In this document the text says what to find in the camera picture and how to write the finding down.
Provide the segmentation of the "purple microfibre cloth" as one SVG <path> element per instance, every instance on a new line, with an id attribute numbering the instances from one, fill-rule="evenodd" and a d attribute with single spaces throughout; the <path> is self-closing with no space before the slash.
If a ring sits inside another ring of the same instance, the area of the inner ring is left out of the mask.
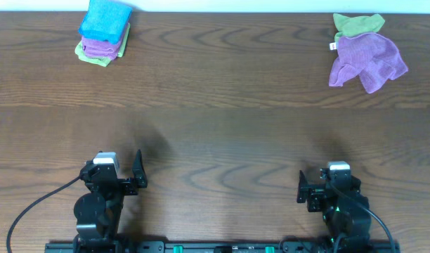
<path id="1" fill-rule="evenodd" d="M 395 80 L 408 71 L 398 47 L 375 32 L 341 37 L 337 43 L 337 53 L 330 72 L 331 87 L 341 87 L 358 77 L 365 91 L 374 93 L 386 81 Z"/>

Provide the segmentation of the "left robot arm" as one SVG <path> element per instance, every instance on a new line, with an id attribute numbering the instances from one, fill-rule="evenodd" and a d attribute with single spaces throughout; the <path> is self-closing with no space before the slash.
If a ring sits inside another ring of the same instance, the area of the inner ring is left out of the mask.
<path id="1" fill-rule="evenodd" d="M 136 152 L 133 176 L 118 177 L 119 161 L 114 152 L 99 152 L 86 162 L 79 178 L 89 189 L 74 205 L 77 241 L 74 252 L 136 252 L 138 244 L 118 233 L 124 198 L 148 187 L 142 153 Z"/>

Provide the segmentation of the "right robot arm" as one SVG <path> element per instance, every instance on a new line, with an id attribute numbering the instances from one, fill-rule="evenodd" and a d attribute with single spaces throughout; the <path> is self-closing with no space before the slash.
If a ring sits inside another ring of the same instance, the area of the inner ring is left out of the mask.
<path id="1" fill-rule="evenodd" d="M 361 181 L 349 169 L 320 170 L 323 184 L 310 184 L 299 172 L 297 202 L 306 203 L 309 212 L 320 212 L 331 238 L 333 252 L 369 252 L 371 215 L 360 208 L 369 207 L 361 195 Z"/>

